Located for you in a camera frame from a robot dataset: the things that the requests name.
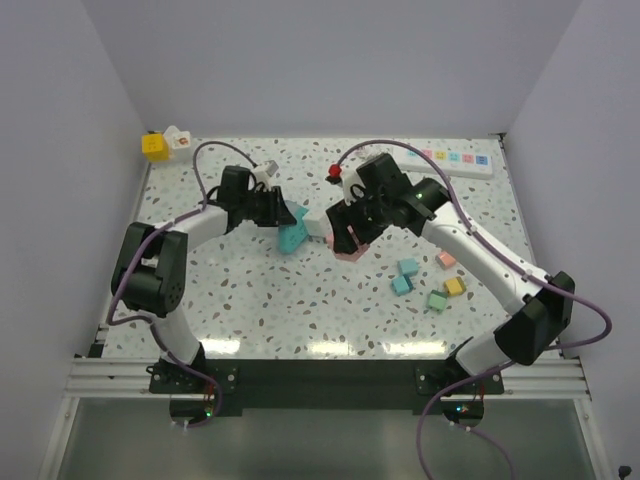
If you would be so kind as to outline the white power strip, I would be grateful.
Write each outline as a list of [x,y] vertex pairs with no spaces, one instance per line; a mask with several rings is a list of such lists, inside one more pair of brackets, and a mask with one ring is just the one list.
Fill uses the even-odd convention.
[[[494,175],[492,157],[488,153],[475,153],[468,147],[456,149],[433,141],[416,141],[412,146],[435,162],[449,177],[462,177],[477,180],[490,180]],[[399,168],[405,172],[436,175],[436,170],[420,155],[397,145],[376,144],[361,147],[355,151],[355,157],[365,160],[380,153],[389,153]]]

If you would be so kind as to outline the salmon plug adapter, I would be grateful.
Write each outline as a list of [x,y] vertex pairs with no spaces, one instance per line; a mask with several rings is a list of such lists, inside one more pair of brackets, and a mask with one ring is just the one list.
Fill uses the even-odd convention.
[[438,264],[438,266],[442,269],[442,270],[448,270],[453,268],[457,261],[456,259],[449,254],[448,252],[441,250],[435,257],[435,261]]

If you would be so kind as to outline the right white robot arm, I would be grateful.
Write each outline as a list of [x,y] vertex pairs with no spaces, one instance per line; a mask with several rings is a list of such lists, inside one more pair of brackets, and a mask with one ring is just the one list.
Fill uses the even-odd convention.
[[343,200],[326,211],[336,254],[353,255],[389,226],[411,231],[451,254],[497,299],[509,318],[457,347],[445,369],[448,386],[469,392],[481,373],[509,361],[531,365],[568,326],[575,283],[554,276],[507,249],[465,213],[449,189],[432,178],[412,183],[387,153],[355,170],[329,169],[328,182],[343,189]]

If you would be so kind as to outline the yellow plug adapter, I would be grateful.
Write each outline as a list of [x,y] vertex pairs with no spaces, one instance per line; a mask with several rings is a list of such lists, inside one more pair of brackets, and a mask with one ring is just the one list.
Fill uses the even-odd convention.
[[445,280],[443,286],[448,297],[460,296],[467,290],[464,280],[459,276]]

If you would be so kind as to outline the teal triangular socket block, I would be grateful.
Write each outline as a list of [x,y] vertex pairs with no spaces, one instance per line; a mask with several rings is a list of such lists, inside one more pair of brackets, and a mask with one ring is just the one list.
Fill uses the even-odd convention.
[[304,216],[309,210],[290,200],[286,200],[285,204],[296,220],[295,225],[278,228],[278,250],[280,253],[288,255],[295,252],[309,237],[304,223]]

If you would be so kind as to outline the white cube plug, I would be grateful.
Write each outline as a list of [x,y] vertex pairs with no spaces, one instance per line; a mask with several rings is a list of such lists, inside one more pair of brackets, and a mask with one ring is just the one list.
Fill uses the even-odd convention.
[[308,211],[303,216],[303,223],[310,237],[325,238],[331,233],[331,224],[324,212]]

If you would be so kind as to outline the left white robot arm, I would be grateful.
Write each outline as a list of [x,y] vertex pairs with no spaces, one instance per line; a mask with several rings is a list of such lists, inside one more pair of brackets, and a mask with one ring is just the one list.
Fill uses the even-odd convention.
[[134,222],[125,232],[107,323],[145,322],[161,359],[175,365],[173,382],[185,392],[200,390],[207,380],[204,347],[182,308],[188,254],[245,221],[266,228],[295,225],[281,188],[271,184],[276,171],[273,162],[252,169],[227,166],[194,210],[156,225]]

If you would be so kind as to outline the green plug adapter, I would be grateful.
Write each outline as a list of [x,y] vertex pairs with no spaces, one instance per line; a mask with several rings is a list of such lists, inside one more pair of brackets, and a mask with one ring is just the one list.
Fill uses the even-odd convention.
[[427,297],[427,308],[436,311],[443,312],[447,308],[448,295],[438,290],[432,290]]

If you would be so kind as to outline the teal plug adapter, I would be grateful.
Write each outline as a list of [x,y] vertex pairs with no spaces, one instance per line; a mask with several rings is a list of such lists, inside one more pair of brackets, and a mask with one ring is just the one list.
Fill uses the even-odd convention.
[[414,258],[401,259],[397,262],[399,273],[403,276],[414,276],[419,272],[420,266]]
[[396,296],[403,296],[411,293],[414,290],[413,282],[407,275],[402,275],[394,278],[391,281],[391,288]]

